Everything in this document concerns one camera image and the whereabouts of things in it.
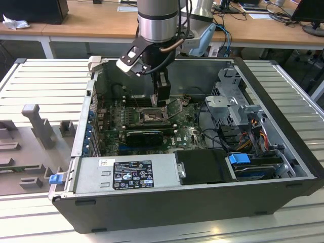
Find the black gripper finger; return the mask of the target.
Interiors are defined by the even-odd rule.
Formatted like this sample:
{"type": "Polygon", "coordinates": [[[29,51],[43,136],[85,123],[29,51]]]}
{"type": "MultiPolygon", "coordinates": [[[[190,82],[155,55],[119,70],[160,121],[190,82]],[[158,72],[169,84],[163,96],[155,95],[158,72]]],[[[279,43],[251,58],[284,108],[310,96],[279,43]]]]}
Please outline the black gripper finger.
{"type": "Polygon", "coordinates": [[[153,93],[157,96],[158,93],[158,72],[154,72],[151,74],[152,82],[153,82],[153,93]]]}
{"type": "Polygon", "coordinates": [[[171,83],[168,78],[168,71],[160,71],[157,74],[157,104],[163,105],[170,98],[171,83]]]}

